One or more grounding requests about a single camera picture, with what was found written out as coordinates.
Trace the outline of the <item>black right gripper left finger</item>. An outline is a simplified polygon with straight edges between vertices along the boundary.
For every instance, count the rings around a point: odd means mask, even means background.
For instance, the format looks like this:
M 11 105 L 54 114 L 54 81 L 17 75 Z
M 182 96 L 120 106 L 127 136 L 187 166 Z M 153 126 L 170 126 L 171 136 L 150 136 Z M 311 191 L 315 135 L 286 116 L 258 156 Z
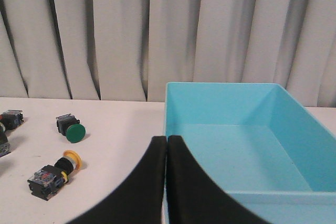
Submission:
M 167 140 L 154 136 L 127 178 L 70 223 L 161 223 Z

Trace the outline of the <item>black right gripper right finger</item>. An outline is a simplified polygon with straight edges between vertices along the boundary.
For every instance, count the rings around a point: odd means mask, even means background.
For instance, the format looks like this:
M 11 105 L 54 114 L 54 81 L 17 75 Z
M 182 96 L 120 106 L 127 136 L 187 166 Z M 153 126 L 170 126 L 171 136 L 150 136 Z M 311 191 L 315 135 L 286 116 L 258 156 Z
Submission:
M 210 179 L 179 135 L 168 138 L 166 198 L 170 223 L 266 223 Z

